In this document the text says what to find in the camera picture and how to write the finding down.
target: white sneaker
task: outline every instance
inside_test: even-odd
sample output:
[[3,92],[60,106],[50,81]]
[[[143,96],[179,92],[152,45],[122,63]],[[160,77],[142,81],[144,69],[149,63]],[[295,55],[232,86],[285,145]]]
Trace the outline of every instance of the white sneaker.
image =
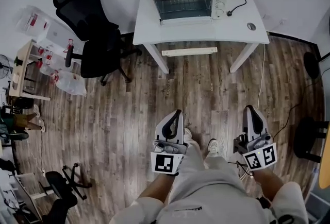
[[208,154],[211,156],[218,156],[219,155],[219,143],[216,139],[211,139],[208,143]]
[[43,119],[39,119],[39,125],[41,126],[41,132],[45,132],[46,127],[45,127],[45,122],[43,121]]
[[192,134],[191,134],[191,131],[188,128],[185,128],[184,141],[185,142],[192,141]]
[[39,111],[39,107],[38,107],[38,105],[37,104],[34,104],[33,105],[33,112],[37,115],[37,118],[39,118],[40,117],[40,111]]

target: white box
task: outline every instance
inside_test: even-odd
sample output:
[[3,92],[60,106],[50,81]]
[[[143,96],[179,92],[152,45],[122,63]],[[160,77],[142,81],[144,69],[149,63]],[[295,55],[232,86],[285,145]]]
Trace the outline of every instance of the white box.
[[37,44],[53,53],[66,57],[67,46],[73,43],[73,52],[82,54],[85,42],[81,41],[73,32],[56,21],[49,22],[48,27],[38,36]]

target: black office chair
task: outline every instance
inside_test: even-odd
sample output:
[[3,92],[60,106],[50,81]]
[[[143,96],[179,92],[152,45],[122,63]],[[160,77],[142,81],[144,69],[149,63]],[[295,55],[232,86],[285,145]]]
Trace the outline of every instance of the black office chair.
[[321,163],[321,157],[310,153],[317,138],[325,139],[326,133],[319,129],[327,129],[329,122],[318,122],[312,117],[302,118],[295,130],[293,151],[298,158]]
[[80,74],[85,78],[100,77],[101,84],[106,84],[107,74],[119,70],[126,82],[131,80],[126,76],[120,65],[120,59],[133,53],[141,55],[140,49],[127,50],[121,40],[118,25],[106,18],[100,0],[53,0],[57,8],[56,14],[66,22],[75,34],[86,41],[82,55],[73,53],[70,47],[65,60],[67,67],[72,58],[81,59]]
[[85,200],[87,198],[86,196],[82,196],[80,194],[80,192],[77,190],[77,187],[90,188],[92,185],[88,184],[87,186],[85,186],[74,182],[76,167],[78,167],[78,164],[74,164],[72,168],[71,177],[69,177],[68,174],[65,172],[67,167],[63,167],[62,171],[66,179],[59,172],[56,171],[50,171],[46,173],[46,179],[50,186],[44,187],[41,184],[40,185],[42,186],[46,194],[47,191],[54,190],[54,193],[59,197],[59,199],[54,202],[51,211],[48,213],[48,215],[42,216],[42,222],[44,224],[65,223],[68,210],[77,205],[78,203],[76,196],[72,194],[72,189],[79,195],[82,200]]

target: oven door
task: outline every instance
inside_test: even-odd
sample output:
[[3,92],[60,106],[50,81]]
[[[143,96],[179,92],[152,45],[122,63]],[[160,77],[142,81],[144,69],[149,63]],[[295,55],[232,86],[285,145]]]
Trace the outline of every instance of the oven door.
[[161,21],[177,18],[211,17],[212,0],[154,0]]

